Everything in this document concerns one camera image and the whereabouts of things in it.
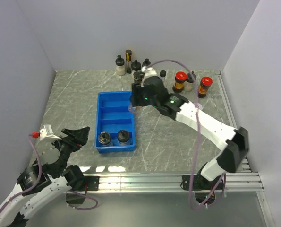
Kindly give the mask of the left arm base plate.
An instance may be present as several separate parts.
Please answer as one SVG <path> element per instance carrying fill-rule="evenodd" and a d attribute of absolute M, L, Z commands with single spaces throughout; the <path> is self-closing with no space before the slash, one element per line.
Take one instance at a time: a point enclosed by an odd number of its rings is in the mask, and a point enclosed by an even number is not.
<path fill-rule="evenodd" d="M 82 190 L 84 191 L 98 191 L 100 177 L 96 175 L 87 175 L 84 177 Z"/>

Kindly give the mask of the tall clear sauce bottle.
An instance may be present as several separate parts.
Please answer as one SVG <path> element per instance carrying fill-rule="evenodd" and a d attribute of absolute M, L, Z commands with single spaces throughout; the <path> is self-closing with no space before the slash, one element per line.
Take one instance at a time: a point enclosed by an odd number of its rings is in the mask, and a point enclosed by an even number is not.
<path fill-rule="evenodd" d="M 161 70 L 160 71 L 160 79 L 162 80 L 162 82 L 165 84 L 166 82 L 166 74 L 167 74 L 167 71 L 165 70 Z"/>

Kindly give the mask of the black cap bottle front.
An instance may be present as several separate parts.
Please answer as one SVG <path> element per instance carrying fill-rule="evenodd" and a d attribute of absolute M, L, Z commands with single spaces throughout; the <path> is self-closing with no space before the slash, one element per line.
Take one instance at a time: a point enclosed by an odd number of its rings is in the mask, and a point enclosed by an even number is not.
<path fill-rule="evenodd" d="M 194 81 L 196 80 L 196 74 L 194 71 L 187 74 L 187 79 L 184 84 L 184 91 L 190 92 L 194 88 Z"/>

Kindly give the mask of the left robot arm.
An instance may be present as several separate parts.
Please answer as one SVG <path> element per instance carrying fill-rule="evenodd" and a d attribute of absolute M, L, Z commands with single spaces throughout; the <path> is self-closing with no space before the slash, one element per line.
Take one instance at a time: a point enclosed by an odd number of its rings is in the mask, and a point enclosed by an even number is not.
<path fill-rule="evenodd" d="M 77 165 L 67 165 L 71 153 L 87 144 L 90 127 L 77 130 L 63 129 L 64 137 L 53 134 L 50 125 L 28 137 L 53 145 L 59 152 L 51 164 L 42 164 L 35 151 L 36 161 L 18 177 L 11 193 L 0 205 L 0 227 L 24 227 L 26 222 L 43 206 L 69 190 L 84 186 L 84 175 Z"/>

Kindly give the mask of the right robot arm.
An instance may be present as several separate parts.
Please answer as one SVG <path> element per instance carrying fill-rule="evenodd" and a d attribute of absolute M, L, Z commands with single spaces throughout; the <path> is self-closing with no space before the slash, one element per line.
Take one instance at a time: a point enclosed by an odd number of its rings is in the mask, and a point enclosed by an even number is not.
<path fill-rule="evenodd" d="M 249 152 L 248 131 L 245 128 L 228 126 L 196 108 L 184 96 L 169 93 L 158 76 L 150 76 L 142 83 L 133 83 L 131 87 L 130 101 L 133 106 L 155 107 L 160 114 L 196 130 L 221 151 L 196 174 L 199 187 L 207 189 L 221 175 L 237 171 Z"/>

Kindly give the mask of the blue divided plastic bin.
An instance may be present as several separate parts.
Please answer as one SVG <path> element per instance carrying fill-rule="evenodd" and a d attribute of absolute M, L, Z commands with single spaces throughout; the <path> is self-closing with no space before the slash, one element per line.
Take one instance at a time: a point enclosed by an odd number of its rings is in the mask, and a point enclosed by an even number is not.
<path fill-rule="evenodd" d="M 134 115 L 128 110 L 131 91 L 107 91 L 98 93 L 95 143 L 94 147 L 100 154 L 111 152 L 132 152 L 136 148 Z M 120 145 L 117 140 L 119 130 L 125 129 L 130 134 L 130 144 Z M 98 135 L 106 131 L 111 135 L 112 146 L 102 146 Z"/>

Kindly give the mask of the black cap bottle back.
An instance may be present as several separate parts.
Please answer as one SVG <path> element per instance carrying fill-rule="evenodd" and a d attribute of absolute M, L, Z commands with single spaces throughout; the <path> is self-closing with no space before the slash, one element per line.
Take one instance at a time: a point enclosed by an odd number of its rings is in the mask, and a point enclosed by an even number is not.
<path fill-rule="evenodd" d="M 129 106 L 128 106 L 128 110 L 129 110 L 131 113 L 135 113 L 135 112 L 136 112 L 136 107 L 134 107 L 134 106 L 130 103 Z"/>

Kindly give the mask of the shaker jar white powder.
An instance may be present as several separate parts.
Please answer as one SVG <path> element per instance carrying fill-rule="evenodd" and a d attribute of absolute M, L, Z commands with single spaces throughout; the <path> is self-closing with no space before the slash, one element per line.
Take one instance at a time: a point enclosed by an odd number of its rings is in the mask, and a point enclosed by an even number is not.
<path fill-rule="evenodd" d="M 98 135 L 98 142 L 102 145 L 102 146 L 112 146 L 112 138 L 111 135 L 106 132 L 103 131 Z"/>

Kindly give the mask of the black cap bottle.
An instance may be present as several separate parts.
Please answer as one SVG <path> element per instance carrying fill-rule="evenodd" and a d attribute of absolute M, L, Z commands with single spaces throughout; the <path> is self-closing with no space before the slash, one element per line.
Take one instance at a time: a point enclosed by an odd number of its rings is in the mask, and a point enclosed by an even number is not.
<path fill-rule="evenodd" d="M 136 112 L 136 107 L 134 107 L 134 106 L 130 103 L 129 106 L 128 106 L 128 110 L 129 110 L 131 113 L 135 113 L 135 112 Z"/>
<path fill-rule="evenodd" d="M 190 92 L 194 88 L 194 81 L 196 80 L 196 74 L 194 71 L 187 74 L 187 79 L 184 84 L 184 91 Z"/>

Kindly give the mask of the knob lid jar white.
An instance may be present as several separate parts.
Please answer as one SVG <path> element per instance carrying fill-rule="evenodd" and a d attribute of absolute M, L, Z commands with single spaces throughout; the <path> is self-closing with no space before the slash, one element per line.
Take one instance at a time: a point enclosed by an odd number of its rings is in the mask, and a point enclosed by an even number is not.
<path fill-rule="evenodd" d="M 120 145 L 129 145 L 130 144 L 130 134 L 127 130 L 122 129 L 117 133 L 117 140 Z"/>

